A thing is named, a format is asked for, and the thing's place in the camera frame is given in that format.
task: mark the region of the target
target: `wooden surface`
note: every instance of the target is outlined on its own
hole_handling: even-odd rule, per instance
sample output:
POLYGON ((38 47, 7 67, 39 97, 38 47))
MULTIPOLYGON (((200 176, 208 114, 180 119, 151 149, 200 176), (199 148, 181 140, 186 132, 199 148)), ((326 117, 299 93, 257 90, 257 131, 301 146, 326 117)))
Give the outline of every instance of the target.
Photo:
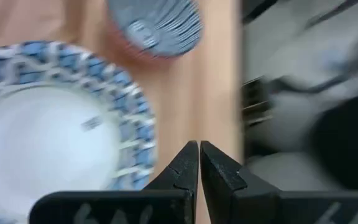
MULTIPOLYGON (((103 41, 103 0, 88 1, 81 45, 106 52, 103 41)), ((144 89, 157 116, 158 164, 155 175, 190 139, 205 139, 239 160, 239 23, 237 1, 198 1, 204 22, 203 39, 193 51, 167 68, 146 71, 123 62, 144 89)), ((197 224, 209 223, 199 180, 197 224)))
MULTIPOLYGON (((202 41, 162 68, 139 67, 107 48, 103 0, 0 0, 0 45, 58 39, 83 45, 125 65, 144 89, 157 116, 155 175, 191 139, 209 140, 238 160, 240 7, 235 0, 198 2, 204 21, 202 41), (7 2, 14 5, 6 7, 7 2)), ((207 223, 199 180, 197 224, 207 223)))

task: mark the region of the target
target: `plate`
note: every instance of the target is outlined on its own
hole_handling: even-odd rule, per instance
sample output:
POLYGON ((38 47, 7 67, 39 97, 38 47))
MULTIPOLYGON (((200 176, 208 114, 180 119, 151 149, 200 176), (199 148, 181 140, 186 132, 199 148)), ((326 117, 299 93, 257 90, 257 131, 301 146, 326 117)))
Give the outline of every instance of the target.
POLYGON ((61 190, 140 190, 155 117, 129 74, 61 42, 0 47, 0 224, 61 190))

